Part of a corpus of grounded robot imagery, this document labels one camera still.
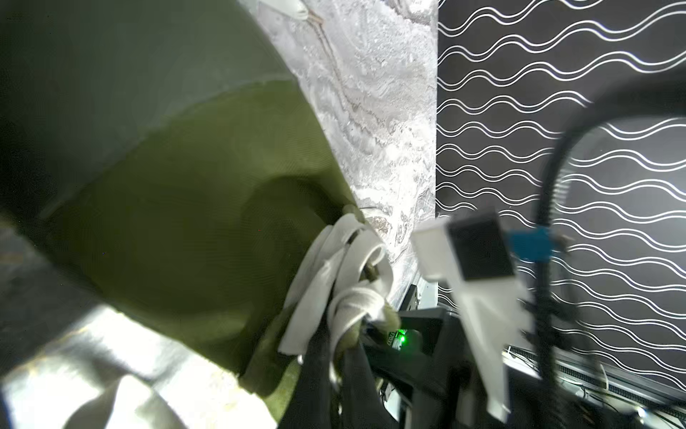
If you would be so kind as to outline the green shoe one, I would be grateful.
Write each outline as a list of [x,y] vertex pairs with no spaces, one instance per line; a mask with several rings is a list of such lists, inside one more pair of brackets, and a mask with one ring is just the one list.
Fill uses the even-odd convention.
[[322,321],[399,326],[385,244],[237,1],[5,1],[1,211],[55,266],[228,369],[280,423]]

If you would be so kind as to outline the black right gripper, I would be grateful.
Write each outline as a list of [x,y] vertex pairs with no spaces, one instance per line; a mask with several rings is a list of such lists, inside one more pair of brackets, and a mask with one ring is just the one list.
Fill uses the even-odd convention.
[[374,375],[399,397],[398,428],[475,428],[481,378],[460,320],[442,307],[400,314],[396,342],[364,333]]

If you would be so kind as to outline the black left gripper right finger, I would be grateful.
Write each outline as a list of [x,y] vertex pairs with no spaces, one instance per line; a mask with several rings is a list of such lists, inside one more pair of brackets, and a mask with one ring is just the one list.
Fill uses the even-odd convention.
[[341,370],[342,427],[397,428],[398,422],[384,408],[360,342],[343,353]]

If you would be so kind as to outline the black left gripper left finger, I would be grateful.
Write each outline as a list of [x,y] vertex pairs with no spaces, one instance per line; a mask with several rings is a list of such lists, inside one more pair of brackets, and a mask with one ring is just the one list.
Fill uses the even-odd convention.
[[325,321],[312,337],[279,428],[331,428],[330,342]]

